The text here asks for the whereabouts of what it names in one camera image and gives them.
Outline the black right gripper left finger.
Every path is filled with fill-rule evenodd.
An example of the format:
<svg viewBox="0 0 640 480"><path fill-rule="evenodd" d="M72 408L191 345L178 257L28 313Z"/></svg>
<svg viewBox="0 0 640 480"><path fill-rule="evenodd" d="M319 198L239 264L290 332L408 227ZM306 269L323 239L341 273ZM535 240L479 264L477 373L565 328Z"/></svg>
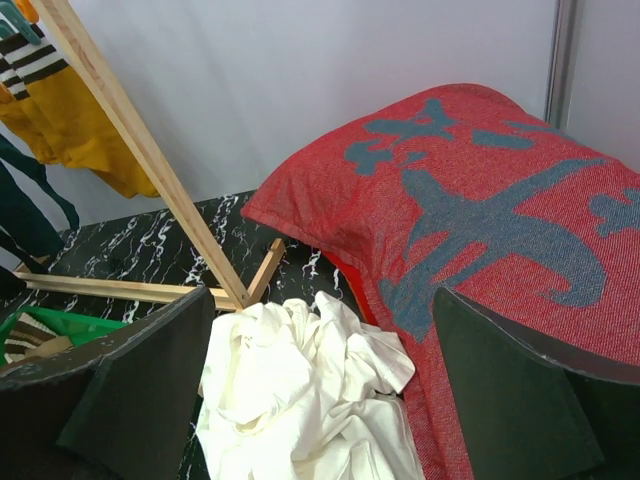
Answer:
<svg viewBox="0 0 640 480"><path fill-rule="evenodd" d="M200 287L82 346L3 368L2 478L177 478L214 313Z"/></svg>

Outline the red pillow with blue pattern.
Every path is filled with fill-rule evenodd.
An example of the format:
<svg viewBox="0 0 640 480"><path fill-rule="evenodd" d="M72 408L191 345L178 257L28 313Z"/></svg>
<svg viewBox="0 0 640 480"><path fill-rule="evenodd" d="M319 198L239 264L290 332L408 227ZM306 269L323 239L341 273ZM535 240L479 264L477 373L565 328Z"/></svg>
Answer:
<svg viewBox="0 0 640 480"><path fill-rule="evenodd" d="M468 479L432 325L440 287L577 347L639 361L639 176L503 94L450 84L315 140L243 215L317 248L395 331L424 475Z"/></svg>

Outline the dark green socks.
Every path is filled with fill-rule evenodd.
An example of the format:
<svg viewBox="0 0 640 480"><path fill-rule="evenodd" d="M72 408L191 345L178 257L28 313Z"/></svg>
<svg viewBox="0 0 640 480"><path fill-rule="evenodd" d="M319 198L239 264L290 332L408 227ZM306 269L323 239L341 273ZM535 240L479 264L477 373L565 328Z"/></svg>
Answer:
<svg viewBox="0 0 640 480"><path fill-rule="evenodd" d="M72 230L79 228L79 215L75 206L53 189L42 164L6 138L1 139L1 248L20 259L31 272L45 275L48 269L38 259L58 254L65 242L18 186L7 165L34 181L61 208Z"/></svg>

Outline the wooden clothes rack frame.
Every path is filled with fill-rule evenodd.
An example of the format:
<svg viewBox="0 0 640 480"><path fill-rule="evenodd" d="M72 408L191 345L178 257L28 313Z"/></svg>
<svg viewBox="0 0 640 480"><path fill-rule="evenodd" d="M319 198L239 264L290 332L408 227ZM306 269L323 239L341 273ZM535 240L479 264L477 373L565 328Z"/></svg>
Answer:
<svg viewBox="0 0 640 480"><path fill-rule="evenodd" d="M239 311L258 303L284 255L283 241L273 241L250 285L244 286L69 2L32 5L219 282L210 290L217 308ZM141 302L168 304L191 291L188 286L36 274L24 264L14 274L34 290Z"/></svg>

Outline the brown striped socks in tray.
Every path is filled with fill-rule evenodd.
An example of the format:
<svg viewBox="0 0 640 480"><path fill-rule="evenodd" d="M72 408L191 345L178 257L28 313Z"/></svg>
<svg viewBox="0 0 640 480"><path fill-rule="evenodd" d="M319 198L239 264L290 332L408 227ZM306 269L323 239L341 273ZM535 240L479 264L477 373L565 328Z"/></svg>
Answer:
<svg viewBox="0 0 640 480"><path fill-rule="evenodd" d="M72 347L67 336L43 324L18 322L4 341L4 360L15 363L30 357L45 357Z"/></svg>

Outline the green plastic tray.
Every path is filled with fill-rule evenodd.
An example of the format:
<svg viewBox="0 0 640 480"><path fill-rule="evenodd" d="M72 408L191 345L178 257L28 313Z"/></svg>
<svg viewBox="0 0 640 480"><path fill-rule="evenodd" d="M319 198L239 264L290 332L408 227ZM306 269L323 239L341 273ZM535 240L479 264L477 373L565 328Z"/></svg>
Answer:
<svg viewBox="0 0 640 480"><path fill-rule="evenodd" d="M43 324L59 335L67 336L72 347L84 345L126 326L125 323L42 307L23 307L1 324L1 367L12 364L4 360L4 341L18 322Z"/></svg>

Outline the yellow socks with striped cuffs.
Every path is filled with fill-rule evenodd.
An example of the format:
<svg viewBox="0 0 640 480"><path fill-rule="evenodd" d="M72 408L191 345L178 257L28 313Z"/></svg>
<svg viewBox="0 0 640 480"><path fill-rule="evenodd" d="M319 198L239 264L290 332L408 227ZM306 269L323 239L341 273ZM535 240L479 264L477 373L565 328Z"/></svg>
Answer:
<svg viewBox="0 0 640 480"><path fill-rule="evenodd" d="M155 186L76 71L37 25L28 1L17 3L33 32L1 40L1 121L42 164L89 170L126 198L157 197Z"/></svg>

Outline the white crumpled cloth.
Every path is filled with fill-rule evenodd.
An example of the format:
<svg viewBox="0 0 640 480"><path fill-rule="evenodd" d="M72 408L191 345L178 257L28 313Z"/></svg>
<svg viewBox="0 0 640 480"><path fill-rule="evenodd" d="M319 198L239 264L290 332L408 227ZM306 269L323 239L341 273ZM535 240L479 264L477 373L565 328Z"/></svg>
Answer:
<svg viewBox="0 0 640 480"><path fill-rule="evenodd" d="M212 324L196 425L213 479L419 479L399 337L342 301L258 303Z"/></svg>

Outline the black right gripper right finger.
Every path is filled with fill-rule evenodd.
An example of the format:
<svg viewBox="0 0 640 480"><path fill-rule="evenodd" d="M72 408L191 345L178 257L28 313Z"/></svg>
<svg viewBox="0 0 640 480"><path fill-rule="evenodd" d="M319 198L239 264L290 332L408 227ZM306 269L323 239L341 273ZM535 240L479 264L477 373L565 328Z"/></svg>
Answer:
<svg viewBox="0 0 640 480"><path fill-rule="evenodd" d="M446 288L433 320L475 478L638 478L638 367Z"/></svg>

